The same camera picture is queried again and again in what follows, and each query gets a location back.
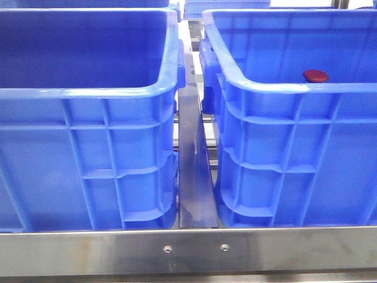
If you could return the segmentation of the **red mushroom push button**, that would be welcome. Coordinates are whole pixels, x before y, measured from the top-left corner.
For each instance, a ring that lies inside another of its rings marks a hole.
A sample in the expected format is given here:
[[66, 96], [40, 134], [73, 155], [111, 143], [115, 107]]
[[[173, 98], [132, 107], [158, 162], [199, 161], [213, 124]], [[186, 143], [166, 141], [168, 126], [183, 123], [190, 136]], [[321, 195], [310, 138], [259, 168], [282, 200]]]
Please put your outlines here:
[[306, 70], [303, 77], [309, 83], [325, 83], [329, 80], [329, 75], [320, 70]]

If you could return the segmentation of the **right blue plastic bin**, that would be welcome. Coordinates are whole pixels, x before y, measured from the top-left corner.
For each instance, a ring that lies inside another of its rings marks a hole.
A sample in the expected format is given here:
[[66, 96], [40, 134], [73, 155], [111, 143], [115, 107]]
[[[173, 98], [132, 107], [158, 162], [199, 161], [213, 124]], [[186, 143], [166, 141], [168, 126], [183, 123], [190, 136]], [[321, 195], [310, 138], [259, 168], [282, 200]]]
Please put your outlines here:
[[224, 225], [375, 225], [376, 10], [211, 9], [203, 21]]

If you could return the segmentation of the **steel front shelf rail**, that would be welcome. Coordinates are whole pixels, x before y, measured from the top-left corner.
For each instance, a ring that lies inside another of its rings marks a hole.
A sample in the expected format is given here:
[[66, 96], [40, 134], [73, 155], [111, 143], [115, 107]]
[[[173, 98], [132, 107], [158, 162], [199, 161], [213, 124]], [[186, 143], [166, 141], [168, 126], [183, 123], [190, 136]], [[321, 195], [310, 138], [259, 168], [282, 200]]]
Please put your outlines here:
[[3, 277], [375, 268], [374, 226], [1, 235]]

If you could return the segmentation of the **dark metal divider rail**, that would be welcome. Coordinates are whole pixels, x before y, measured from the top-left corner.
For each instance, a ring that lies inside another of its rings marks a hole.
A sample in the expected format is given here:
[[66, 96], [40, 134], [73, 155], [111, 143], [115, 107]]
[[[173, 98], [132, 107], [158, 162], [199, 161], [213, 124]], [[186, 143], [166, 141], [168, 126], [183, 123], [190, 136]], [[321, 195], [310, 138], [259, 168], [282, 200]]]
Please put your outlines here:
[[218, 228], [191, 42], [183, 46], [186, 86], [178, 91], [179, 228]]

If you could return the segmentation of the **far blue bin top centre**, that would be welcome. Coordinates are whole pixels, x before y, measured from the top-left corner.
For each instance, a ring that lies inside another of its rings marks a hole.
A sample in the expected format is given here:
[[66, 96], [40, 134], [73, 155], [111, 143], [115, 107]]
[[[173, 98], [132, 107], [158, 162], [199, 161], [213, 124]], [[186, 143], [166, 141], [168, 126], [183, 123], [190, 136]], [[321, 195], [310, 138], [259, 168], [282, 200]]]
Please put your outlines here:
[[201, 19], [209, 9], [268, 9], [270, 0], [191, 0], [185, 1], [184, 19]]

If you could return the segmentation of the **left blue plastic bin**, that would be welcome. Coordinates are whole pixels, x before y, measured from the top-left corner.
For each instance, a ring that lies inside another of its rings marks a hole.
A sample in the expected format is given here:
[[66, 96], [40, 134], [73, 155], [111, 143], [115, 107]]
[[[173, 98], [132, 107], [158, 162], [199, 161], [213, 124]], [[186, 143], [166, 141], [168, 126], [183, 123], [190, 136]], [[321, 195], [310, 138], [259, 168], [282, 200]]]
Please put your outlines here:
[[168, 229], [177, 15], [1, 10], [1, 232]]

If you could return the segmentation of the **blue plastic bin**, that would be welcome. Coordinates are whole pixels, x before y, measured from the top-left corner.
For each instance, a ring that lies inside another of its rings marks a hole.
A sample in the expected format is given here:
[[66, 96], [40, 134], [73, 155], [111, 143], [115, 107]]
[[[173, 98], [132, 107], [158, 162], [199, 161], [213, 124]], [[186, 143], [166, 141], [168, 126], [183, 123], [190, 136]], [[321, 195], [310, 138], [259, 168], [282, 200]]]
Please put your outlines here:
[[211, 9], [203, 21], [224, 225], [375, 225], [376, 10]]
[[1, 232], [168, 229], [177, 15], [1, 10]]

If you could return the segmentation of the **far blue bin top left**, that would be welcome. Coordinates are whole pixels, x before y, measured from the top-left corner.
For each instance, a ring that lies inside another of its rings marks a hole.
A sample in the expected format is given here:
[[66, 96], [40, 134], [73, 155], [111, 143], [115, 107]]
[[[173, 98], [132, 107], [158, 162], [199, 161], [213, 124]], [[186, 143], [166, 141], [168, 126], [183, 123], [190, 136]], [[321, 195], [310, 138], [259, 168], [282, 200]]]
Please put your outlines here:
[[169, 0], [1, 0], [1, 8], [166, 8], [180, 15], [179, 1]]

